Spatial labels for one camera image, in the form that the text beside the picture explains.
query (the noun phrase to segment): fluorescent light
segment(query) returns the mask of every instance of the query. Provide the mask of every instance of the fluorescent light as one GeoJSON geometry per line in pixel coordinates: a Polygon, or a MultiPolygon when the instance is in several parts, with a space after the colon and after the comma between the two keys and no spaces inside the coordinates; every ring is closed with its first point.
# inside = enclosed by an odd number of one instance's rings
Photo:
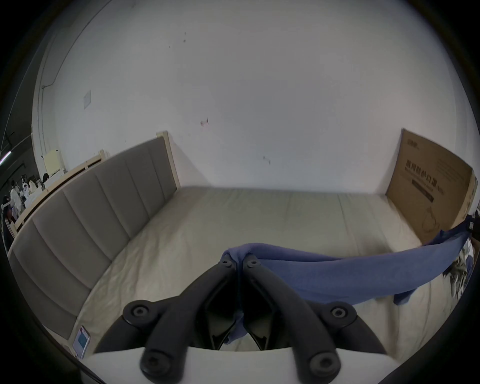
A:
{"type": "Polygon", "coordinates": [[[2,163],[5,161],[5,159],[10,155],[10,153],[12,153],[12,151],[8,151],[7,154],[1,158],[0,160],[0,165],[2,165],[2,163]]]}

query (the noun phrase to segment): beige mattress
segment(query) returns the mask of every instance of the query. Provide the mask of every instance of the beige mattress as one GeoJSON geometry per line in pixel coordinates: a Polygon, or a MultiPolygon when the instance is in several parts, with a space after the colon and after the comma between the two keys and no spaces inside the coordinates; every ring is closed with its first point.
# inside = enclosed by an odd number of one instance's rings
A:
{"type": "MultiPolygon", "coordinates": [[[[180,294],[217,263],[223,251],[263,242],[337,257],[398,252],[420,241],[383,195],[182,188],[130,241],[100,278],[77,319],[91,335],[93,353],[130,301],[180,294]]],[[[387,352],[405,361],[452,311],[449,278],[437,277],[408,304],[392,297],[355,305],[387,352]]],[[[226,349],[255,348],[249,337],[226,349]]]]}

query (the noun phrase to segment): gray headboard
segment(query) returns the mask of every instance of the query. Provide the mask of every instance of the gray headboard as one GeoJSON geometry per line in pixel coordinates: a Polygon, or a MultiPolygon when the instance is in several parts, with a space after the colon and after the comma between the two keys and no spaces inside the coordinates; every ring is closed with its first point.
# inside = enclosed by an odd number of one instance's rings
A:
{"type": "Polygon", "coordinates": [[[159,137],[82,173],[15,238],[9,260],[20,290],[41,323],[65,339],[112,260],[177,189],[167,145],[159,137]]]}

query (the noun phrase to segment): cardboard box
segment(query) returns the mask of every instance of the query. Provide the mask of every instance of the cardboard box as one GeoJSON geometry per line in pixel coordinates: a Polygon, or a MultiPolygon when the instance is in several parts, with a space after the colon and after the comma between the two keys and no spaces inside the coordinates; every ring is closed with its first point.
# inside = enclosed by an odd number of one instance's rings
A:
{"type": "Polygon", "coordinates": [[[461,223],[470,210],[477,179],[473,169],[442,146],[402,130],[387,197],[422,243],[461,223]]]}

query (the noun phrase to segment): blue cloth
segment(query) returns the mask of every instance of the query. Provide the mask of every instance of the blue cloth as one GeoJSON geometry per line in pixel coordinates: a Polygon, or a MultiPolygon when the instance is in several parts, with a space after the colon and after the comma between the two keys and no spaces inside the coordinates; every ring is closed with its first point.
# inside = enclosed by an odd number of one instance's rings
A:
{"type": "MultiPolygon", "coordinates": [[[[407,302],[416,288],[440,275],[456,259],[470,235],[467,221],[468,218],[449,231],[440,231],[422,247],[375,256],[342,259],[261,243],[230,248],[224,255],[231,256],[241,274],[243,259],[254,254],[262,265],[306,300],[321,303],[344,301],[353,305],[394,295],[394,302],[399,305],[407,302]]],[[[246,334],[241,325],[241,314],[238,320],[228,342],[246,334]]]]}

